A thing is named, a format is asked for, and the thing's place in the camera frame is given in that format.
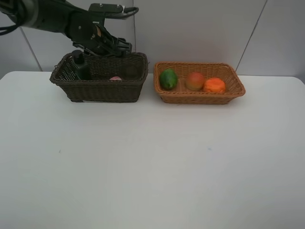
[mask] green fruit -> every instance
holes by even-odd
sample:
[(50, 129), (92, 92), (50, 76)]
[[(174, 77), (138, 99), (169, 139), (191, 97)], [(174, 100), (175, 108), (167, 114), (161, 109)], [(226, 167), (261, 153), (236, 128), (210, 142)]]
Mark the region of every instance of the green fruit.
[(160, 75), (160, 85), (165, 90), (174, 89), (178, 84), (178, 77), (173, 69), (166, 69)]

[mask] wicker basket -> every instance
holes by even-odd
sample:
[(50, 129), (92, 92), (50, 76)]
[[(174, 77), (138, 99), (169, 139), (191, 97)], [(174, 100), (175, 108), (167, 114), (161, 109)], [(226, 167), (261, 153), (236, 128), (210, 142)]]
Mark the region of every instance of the wicker basket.
[[(178, 75), (178, 85), (171, 91), (162, 89), (159, 82), (160, 74), (168, 68)], [(226, 83), (226, 92), (205, 93), (187, 89), (184, 81), (192, 72), (200, 72), (206, 79), (221, 78)], [(154, 67), (154, 88), (161, 99), (170, 104), (227, 104), (245, 94), (244, 86), (236, 72), (225, 63), (158, 62)]]
[[(138, 101), (148, 73), (145, 54), (131, 53), (124, 58), (85, 56), (92, 80), (77, 80), (71, 53), (55, 67), (50, 81), (61, 87), (72, 102), (133, 103)], [(122, 77), (122, 68), (134, 66), (136, 80), (109, 81)]]

